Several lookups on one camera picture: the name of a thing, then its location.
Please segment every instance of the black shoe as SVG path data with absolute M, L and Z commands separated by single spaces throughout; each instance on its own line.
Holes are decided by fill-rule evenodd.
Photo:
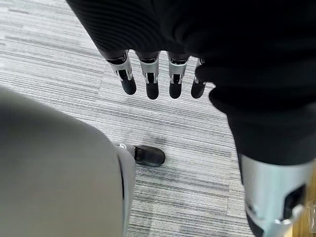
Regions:
M 162 150 L 149 146 L 135 146 L 135 161 L 137 164 L 146 166 L 161 166 L 165 161 L 165 154 Z

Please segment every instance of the black robotic finger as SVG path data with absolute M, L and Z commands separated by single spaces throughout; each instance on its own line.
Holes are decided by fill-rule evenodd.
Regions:
M 129 79 L 125 70 L 120 70 L 118 74 L 119 74 L 119 77 L 123 79 L 120 81 L 122 84 L 123 90 L 128 95 L 133 95 L 136 92 L 136 83 L 135 83 L 134 77 L 132 76 L 132 78 Z
M 181 88 L 182 88 L 182 83 L 179 83 L 178 79 L 174 80 L 174 83 L 170 83 L 169 94 L 170 94 L 171 98 L 173 98 L 173 99 L 179 98 L 181 95 Z
M 200 98 L 204 93 L 205 85 L 205 82 L 199 82 L 198 79 L 195 78 L 191 88 L 192 97 L 195 99 Z
M 114 73 L 119 77 L 123 90 L 128 95 L 133 95 L 136 92 L 136 84 L 128 57 L 128 50 L 101 52 L 101 54 L 109 62 Z
M 135 52 L 139 58 L 143 76 L 146 82 L 146 92 L 151 100 L 157 99 L 159 95 L 158 74 L 159 74 L 159 54 L 156 52 Z
M 148 81 L 149 83 L 146 83 L 146 92 L 148 98 L 151 100 L 157 99 L 159 95 L 159 87 L 158 87 L 158 81 L 154 83 L 154 74 L 148 73 Z
M 203 64 L 202 59 L 198 59 L 196 68 L 201 66 L 202 64 Z M 205 85 L 206 85 L 206 82 L 200 81 L 200 80 L 198 80 L 197 77 L 195 77 L 193 84 L 192 84 L 192 88 L 191 88 L 192 97 L 195 99 L 200 98 L 204 93 Z
M 177 99 L 181 95 L 182 79 L 189 57 L 188 54 L 168 52 L 170 76 L 169 94 L 173 99 Z

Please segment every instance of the black fingertip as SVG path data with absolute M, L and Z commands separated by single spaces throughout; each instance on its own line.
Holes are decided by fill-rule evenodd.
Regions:
M 132 77 L 132 80 L 124 79 L 121 81 L 121 83 L 122 83 L 122 87 L 124 91 L 128 95 L 133 95 L 136 92 L 136 84 L 135 84 L 134 77 Z
M 200 98 L 204 93 L 204 89 L 205 89 L 205 84 L 196 83 L 195 81 L 193 81 L 192 88 L 191 88 L 192 97 L 195 99 Z
M 150 82 L 149 84 L 146 84 L 146 92 L 147 92 L 148 98 L 150 98 L 151 100 L 157 99 L 159 95 L 158 82 L 157 83 Z
M 182 83 L 181 84 L 177 82 L 175 82 L 174 84 L 170 83 L 169 94 L 171 98 L 173 99 L 179 98 L 179 96 L 181 95 L 181 88 L 182 88 Z

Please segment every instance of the gray pant leg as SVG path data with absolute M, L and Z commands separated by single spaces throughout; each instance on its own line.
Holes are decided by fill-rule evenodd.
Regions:
M 123 236 L 133 163 L 94 127 L 0 87 L 0 236 Z
M 124 148 L 127 150 L 132 156 L 135 155 L 135 148 L 133 145 L 125 143 L 125 142 L 118 142 L 118 141 L 112 141 L 114 146 Z

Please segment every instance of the floor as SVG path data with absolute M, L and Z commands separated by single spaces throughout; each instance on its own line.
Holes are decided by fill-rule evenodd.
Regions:
M 62 0 L 1 0 L 0 84 L 83 120 L 110 139 L 162 148 L 162 167 L 137 167 L 128 237 L 251 237 L 226 117 L 190 95 L 191 58 L 179 99 L 169 96 L 160 55 L 158 99 L 146 96 L 130 52 L 137 92 L 128 96 Z M 208 84 L 205 92 L 212 89 Z

